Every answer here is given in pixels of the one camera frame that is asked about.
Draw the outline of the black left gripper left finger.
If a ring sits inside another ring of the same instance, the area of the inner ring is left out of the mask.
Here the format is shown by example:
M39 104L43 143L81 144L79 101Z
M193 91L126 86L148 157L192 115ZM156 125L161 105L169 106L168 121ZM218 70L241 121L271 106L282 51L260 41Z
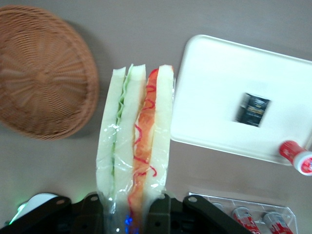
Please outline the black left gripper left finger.
M96 192L89 193L82 203L83 234L103 234L103 206Z

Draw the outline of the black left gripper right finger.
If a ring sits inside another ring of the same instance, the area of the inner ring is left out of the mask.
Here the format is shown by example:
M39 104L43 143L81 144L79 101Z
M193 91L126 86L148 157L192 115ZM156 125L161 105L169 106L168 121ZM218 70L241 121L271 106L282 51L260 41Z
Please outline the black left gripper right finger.
M171 198L163 194L150 206L147 216L148 234L169 234L171 223Z

